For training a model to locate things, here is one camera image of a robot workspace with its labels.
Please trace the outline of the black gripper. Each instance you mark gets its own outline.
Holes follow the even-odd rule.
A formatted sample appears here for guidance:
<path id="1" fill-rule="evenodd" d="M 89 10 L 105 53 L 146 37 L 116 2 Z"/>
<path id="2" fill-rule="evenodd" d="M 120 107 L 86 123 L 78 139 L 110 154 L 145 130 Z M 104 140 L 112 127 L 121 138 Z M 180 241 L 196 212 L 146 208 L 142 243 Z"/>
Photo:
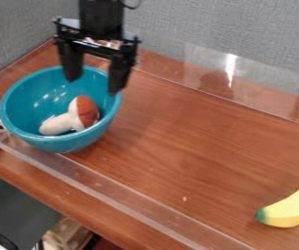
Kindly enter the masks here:
<path id="1" fill-rule="evenodd" d="M 116 95 L 128 84 L 140 38 L 124 29 L 125 0 L 78 0 L 76 19 L 56 18 L 54 42 L 65 78 L 76 81 L 84 72 L 84 54 L 110 60 L 108 93 Z"/>

